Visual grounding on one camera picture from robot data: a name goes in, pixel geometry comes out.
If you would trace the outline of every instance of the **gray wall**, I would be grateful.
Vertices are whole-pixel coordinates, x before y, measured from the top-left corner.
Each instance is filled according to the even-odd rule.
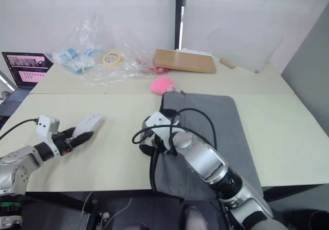
[[[329,5],[283,71],[282,77],[329,135]],[[277,200],[270,205],[280,212],[303,208],[329,212],[329,185]]]
[[[282,77],[329,136],[329,5]]]

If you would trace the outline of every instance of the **plastic wrap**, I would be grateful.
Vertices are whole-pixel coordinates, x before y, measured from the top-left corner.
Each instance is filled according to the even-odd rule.
[[[59,49],[46,53],[54,63],[84,77],[91,85],[107,85],[129,78],[149,78],[168,72],[153,65],[154,50],[132,46],[129,37],[116,44],[105,32],[101,16],[91,14],[67,37]]]

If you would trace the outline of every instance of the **laptop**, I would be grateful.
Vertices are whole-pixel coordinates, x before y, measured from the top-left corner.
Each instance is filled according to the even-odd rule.
[[[17,89],[0,105],[0,116],[11,116],[44,77],[52,62],[41,53],[2,52]]]

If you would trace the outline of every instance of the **roll of tape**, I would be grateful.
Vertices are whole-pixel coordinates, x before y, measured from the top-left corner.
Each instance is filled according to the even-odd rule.
[[[111,50],[103,57],[103,63],[109,68],[116,67],[122,62],[121,53],[117,50]]]

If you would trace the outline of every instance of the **laptop screen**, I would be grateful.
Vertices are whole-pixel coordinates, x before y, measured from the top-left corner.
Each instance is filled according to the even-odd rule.
[[[40,53],[2,52],[18,88],[33,88],[52,66]]]

